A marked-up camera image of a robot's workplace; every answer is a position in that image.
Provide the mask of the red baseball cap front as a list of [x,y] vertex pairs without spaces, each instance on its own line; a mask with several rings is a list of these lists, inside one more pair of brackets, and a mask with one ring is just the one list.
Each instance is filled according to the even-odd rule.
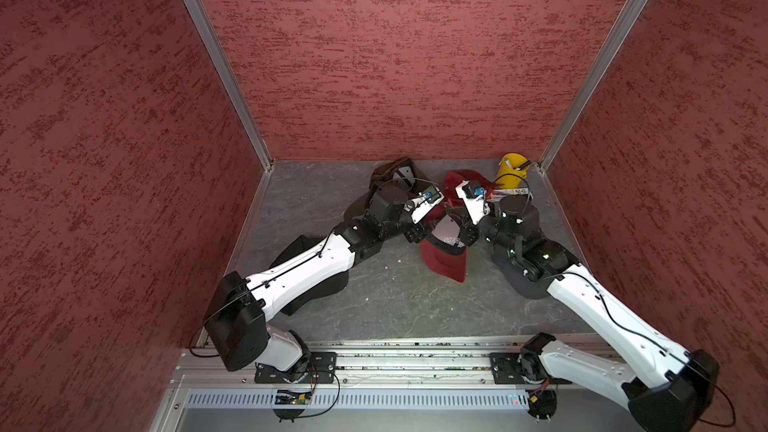
[[440,204],[426,217],[434,218],[433,230],[420,242],[424,264],[438,275],[464,283],[467,276],[469,247],[458,239],[462,219],[469,218],[464,209]]

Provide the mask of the dark grey baseball cap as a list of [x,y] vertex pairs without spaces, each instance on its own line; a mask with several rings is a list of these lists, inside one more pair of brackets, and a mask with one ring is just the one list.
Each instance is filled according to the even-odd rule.
[[548,283],[541,280],[540,271],[526,257],[528,249],[523,240],[511,244],[496,242],[491,258],[518,294],[529,300],[541,300],[549,296]]

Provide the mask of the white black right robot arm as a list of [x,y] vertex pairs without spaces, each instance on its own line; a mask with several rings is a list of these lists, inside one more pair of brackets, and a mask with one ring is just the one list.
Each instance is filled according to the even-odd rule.
[[470,182],[456,194],[472,232],[489,243],[492,261],[517,293],[564,304],[623,360],[603,359],[540,332],[518,355],[526,382],[579,385],[625,407],[646,431],[689,431],[700,421],[719,374],[710,354],[688,351],[606,290],[570,250],[543,234],[538,211],[526,199],[507,196],[491,206],[484,189]]

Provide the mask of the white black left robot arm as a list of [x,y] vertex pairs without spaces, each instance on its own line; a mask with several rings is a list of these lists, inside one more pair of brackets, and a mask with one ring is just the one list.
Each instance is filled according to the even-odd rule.
[[308,250],[247,277],[237,272],[224,276],[203,328],[226,370],[257,363],[301,378],[311,352],[296,333],[269,322],[300,297],[377,254],[387,240],[399,235],[410,242],[422,240],[422,221],[443,200],[434,185],[415,193],[386,183],[371,195],[362,214],[340,222]]

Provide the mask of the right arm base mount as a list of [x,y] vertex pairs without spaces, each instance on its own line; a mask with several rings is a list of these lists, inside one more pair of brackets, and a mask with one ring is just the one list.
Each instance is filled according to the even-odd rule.
[[491,353],[490,371],[496,385],[541,387],[549,385],[571,385],[565,379],[553,378],[542,366],[531,365],[520,358],[519,353]]

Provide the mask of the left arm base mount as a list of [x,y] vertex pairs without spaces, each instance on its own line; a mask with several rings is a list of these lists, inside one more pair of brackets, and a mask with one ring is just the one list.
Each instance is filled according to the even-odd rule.
[[337,358],[335,352],[309,352],[287,371],[257,363],[254,382],[287,386],[332,384],[335,382],[333,376]]

